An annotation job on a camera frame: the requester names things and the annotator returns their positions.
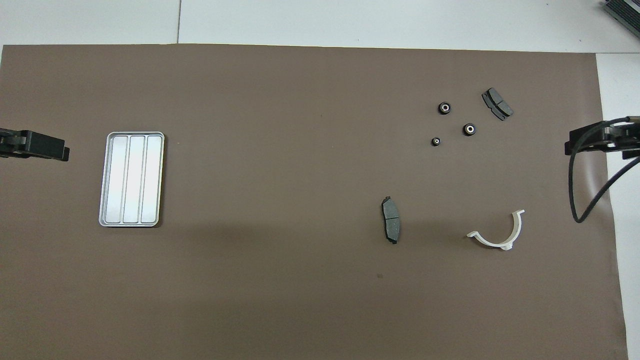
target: white curved bracket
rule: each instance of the white curved bracket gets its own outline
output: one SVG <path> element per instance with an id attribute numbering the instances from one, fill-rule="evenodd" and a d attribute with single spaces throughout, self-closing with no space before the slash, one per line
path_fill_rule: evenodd
<path id="1" fill-rule="evenodd" d="M 522 214 L 523 212 L 524 210 L 518 210 L 511 213 L 513 215 L 513 231 L 511 232 L 511 235 L 509 235 L 507 240 L 504 240 L 501 243 L 490 243 L 486 241 L 477 231 L 472 231 L 471 233 L 468 233 L 467 236 L 469 238 L 476 238 L 477 241 L 480 241 L 487 246 L 499 247 L 502 250 L 511 250 L 511 248 L 513 247 L 513 242 L 518 238 L 518 235 L 520 235 L 520 230 L 522 230 L 522 218 L 520 217 L 520 214 Z"/>

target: brown mat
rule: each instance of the brown mat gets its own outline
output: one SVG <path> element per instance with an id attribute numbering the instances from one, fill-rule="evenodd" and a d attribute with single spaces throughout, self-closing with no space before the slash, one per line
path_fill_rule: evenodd
<path id="1" fill-rule="evenodd" d="M 567 200 L 593 54 L 5 46 L 0 111 L 71 148 L 0 160 L 4 359 L 627 358 L 611 205 Z M 112 131 L 166 135 L 157 228 L 98 224 Z M 584 208 L 604 155 L 577 166 Z M 521 208 L 512 250 L 465 237 Z"/>

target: silver tray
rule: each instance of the silver tray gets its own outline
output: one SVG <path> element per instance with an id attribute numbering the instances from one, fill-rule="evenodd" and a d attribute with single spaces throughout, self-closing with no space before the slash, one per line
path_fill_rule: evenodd
<path id="1" fill-rule="evenodd" d="M 108 227 L 155 226 L 160 219 L 164 134 L 107 136 L 99 222 Z"/>

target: white table surface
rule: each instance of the white table surface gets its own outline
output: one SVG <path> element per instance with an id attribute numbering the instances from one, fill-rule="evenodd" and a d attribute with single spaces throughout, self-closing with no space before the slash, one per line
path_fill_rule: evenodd
<path id="1" fill-rule="evenodd" d="M 0 0 L 5 44 L 260 44 L 597 53 L 604 120 L 640 115 L 640 38 L 597 0 Z M 624 161 L 607 156 L 609 175 Z M 611 189 L 640 360 L 640 167 Z"/>

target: black rubber grommet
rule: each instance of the black rubber grommet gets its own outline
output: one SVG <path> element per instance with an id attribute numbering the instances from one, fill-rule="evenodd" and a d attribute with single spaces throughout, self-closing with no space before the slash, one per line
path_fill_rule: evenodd
<path id="1" fill-rule="evenodd" d="M 465 135 L 467 136 L 471 136 L 473 134 L 476 133 L 476 126 L 473 125 L 473 123 L 468 122 L 465 124 L 465 126 L 462 128 L 462 131 L 465 133 Z"/>
<path id="2" fill-rule="evenodd" d="M 448 102 L 441 102 L 440 105 L 438 105 L 438 112 L 441 115 L 446 115 L 448 113 L 451 112 L 451 105 Z"/>

